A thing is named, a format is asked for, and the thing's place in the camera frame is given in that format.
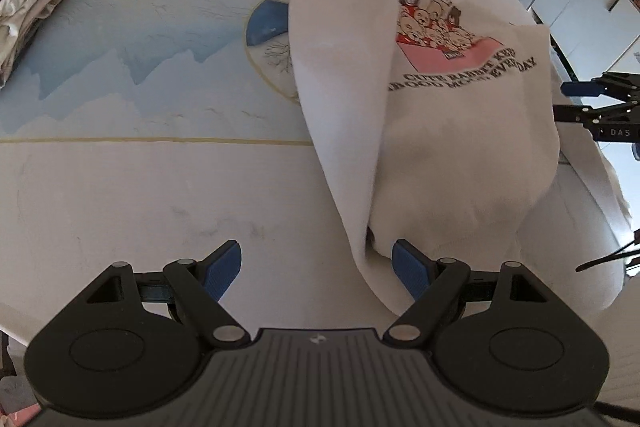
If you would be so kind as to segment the white sweatshirt brown collar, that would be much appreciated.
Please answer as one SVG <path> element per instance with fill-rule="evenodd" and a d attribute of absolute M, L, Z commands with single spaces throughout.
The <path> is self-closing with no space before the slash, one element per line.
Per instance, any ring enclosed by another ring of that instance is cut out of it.
<path fill-rule="evenodd" d="M 560 143 L 549 34 L 476 0 L 290 0 L 296 89 L 363 280 L 408 291 L 399 239 L 497 269 L 550 187 Z"/>

